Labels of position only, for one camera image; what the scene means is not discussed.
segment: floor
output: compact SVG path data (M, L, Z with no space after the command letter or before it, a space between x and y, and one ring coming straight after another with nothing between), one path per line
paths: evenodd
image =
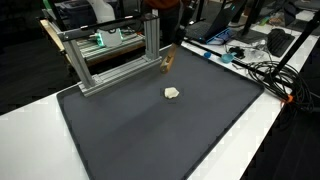
M3 50L0 55L0 114L72 85L64 59L44 37Z

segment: black stand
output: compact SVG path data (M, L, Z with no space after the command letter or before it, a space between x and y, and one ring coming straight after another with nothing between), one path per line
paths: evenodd
M231 22L233 22L233 23L239 23L240 18L241 18L241 15L242 15L243 11L244 11L245 8L246 8L246 4L247 4L247 2L245 2L245 3L243 4L243 6L240 8L239 12L233 17L233 19L231 19Z
M52 0L48 0L48 3L49 3L49 5L50 5L50 7L52 9L52 12L53 12L54 16L56 17L56 19L54 19L54 20L56 21L57 26L59 27L59 29L61 31L66 31L67 27L64 25L64 23L62 21L62 19L60 17L60 14L59 14L59 12L57 10L56 5L54 4L54 2Z
M241 30L237 33L235 39L246 44L252 44L259 40L265 39L266 36L266 34L254 30L249 30L247 32Z
M198 12L197 12L197 17L196 17L196 22L201 21L201 14L202 14L202 10L203 10L203 4L204 4L204 0L200 0L199 7L198 7Z

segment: wire bundle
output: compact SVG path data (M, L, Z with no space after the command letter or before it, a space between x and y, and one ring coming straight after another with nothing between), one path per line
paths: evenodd
M281 101L295 109L311 113L313 111L313 100L309 88L299 75L299 72L290 65L285 65L280 71L272 76L279 62L263 61L249 63L256 71L248 71L248 74L266 89L279 97ZM263 71L265 76L257 74L257 70Z

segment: blue object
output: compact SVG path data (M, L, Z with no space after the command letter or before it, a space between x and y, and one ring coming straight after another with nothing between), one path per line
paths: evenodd
M230 35L229 32L231 30L229 28L221 31L220 33L218 33L217 35L213 36L212 38L210 38L209 40L206 41L206 44L215 44L213 41L215 41L216 39L222 39L225 42L227 42L230 39Z
M223 63L228 64L228 63L230 63L231 61L233 61L234 56L235 56L236 54L237 54L237 53L235 53L235 52L233 52L233 53L231 53L231 54L224 54L224 55L221 56L221 61L222 61Z
M205 52L204 54L203 54L203 56L205 57L205 58L210 58L211 57L211 53L210 52Z

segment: black mat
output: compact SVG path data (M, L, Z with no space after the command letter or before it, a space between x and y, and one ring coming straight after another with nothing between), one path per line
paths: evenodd
M178 98L163 90L176 87ZM190 175L263 87L179 48L171 71L155 66L103 92L58 95L91 179L177 180Z

